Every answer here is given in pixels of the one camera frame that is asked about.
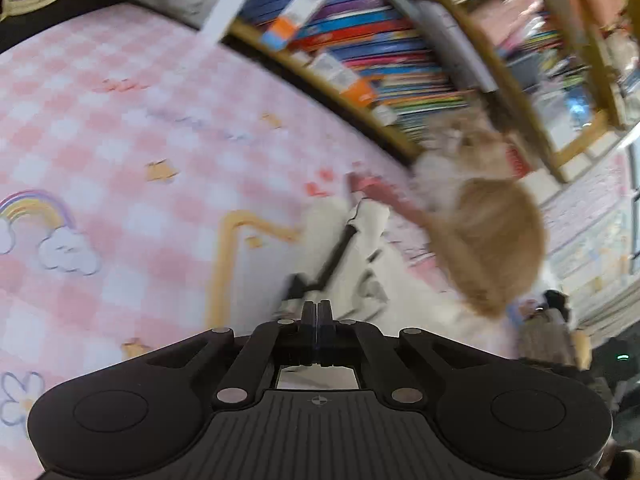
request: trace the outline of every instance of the cloud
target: cloud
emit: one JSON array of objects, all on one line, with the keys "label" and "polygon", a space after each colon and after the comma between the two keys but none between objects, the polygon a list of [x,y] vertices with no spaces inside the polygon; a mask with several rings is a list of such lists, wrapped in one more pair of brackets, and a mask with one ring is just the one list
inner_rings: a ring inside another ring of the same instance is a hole
[{"label": "cloud", "polygon": [[0,254],[7,254],[14,245],[15,235],[11,224],[5,218],[0,218]]},{"label": "cloud", "polygon": [[41,241],[38,257],[47,269],[77,270],[85,276],[100,268],[100,259],[86,237],[66,226],[57,228]]}]

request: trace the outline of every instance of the rainbow print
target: rainbow print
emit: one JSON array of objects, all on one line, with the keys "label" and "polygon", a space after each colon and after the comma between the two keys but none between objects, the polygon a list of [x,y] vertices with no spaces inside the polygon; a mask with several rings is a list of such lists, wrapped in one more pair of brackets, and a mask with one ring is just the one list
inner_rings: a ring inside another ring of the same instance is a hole
[{"label": "rainbow print", "polygon": [[62,226],[74,228],[74,220],[66,206],[40,189],[20,191],[0,202],[0,218],[9,224],[24,215],[39,216],[52,231]]}]

